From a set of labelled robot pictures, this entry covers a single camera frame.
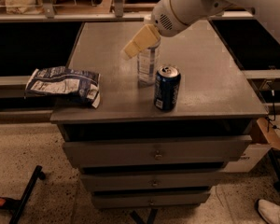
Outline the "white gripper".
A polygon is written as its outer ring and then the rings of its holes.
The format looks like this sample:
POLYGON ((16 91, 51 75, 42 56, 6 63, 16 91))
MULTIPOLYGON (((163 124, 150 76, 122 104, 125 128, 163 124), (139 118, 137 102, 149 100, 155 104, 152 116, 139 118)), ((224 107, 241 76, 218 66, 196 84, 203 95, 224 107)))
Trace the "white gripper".
POLYGON ((225 0, 160 0, 152 10, 152 24, 145 24, 127 43, 122 49, 122 58, 130 60, 157 44, 161 35, 175 36, 194 22, 216 15, 230 6, 231 3, 225 0))

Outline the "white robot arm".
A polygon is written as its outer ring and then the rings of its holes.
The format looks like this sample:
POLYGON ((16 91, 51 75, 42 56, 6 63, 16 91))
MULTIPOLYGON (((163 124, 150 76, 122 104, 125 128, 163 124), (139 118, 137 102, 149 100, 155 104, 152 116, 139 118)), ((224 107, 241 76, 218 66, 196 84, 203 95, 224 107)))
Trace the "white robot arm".
POLYGON ((144 26, 122 49, 125 60, 155 45, 162 36, 177 35, 194 22, 229 7, 247 10, 280 44, 280 0, 160 0, 144 26))

